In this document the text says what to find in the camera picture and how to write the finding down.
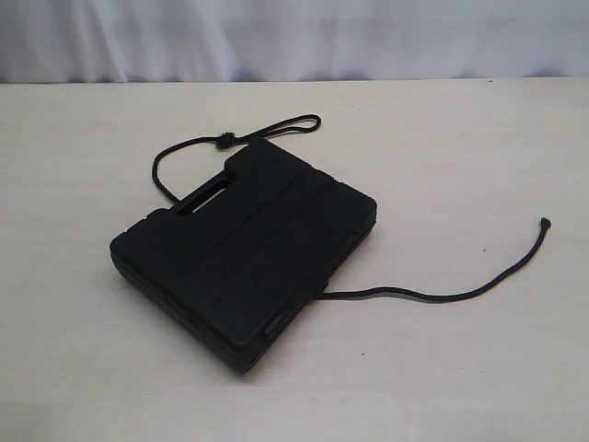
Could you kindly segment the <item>white backdrop curtain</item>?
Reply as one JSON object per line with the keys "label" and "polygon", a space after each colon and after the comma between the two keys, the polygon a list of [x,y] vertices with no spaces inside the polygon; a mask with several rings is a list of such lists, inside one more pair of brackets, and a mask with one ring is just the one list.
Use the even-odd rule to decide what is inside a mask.
{"label": "white backdrop curtain", "polygon": [[584,1],[5,1],[5,83],[584,76]]}

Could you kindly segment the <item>black plastic carrying case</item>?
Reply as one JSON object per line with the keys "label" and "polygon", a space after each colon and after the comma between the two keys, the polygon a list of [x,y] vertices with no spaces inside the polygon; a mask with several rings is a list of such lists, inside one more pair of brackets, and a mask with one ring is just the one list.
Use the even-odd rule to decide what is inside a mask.
{"label": "black plastic carrying case", "polygon": [[374,199],[259,139],[121,233],[110,254],[128,282],[246,372],[375,221]]}

